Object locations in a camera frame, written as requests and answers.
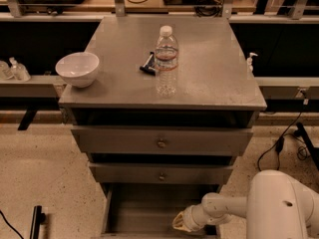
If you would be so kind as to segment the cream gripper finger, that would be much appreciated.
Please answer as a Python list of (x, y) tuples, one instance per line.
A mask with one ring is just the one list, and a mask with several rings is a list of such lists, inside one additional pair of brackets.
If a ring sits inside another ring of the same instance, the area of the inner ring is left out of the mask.
[(179, 231), (185, 231), (186, 227), (183, 223), (183, 212), (181, 211), (172, 221), (172, 228)]

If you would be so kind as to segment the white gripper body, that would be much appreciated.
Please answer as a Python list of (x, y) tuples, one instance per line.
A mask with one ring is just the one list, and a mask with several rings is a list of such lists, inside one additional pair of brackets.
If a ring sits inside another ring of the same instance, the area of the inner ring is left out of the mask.
[(183, 224), (188, 232), (199, 231), (208, 224), (210, 218), (201, 204), (191, 205), (183, 211)]

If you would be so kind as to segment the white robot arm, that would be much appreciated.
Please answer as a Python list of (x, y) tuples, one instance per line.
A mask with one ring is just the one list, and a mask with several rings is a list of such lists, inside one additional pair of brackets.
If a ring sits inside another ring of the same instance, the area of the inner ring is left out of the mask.
[(319, 195), (290, 175), (263, 170), (244, 197), (205, 194), (172, 221), (175, 230), (194, 232), (206, 225), (246, 220), (246, 239), (319, 239)]

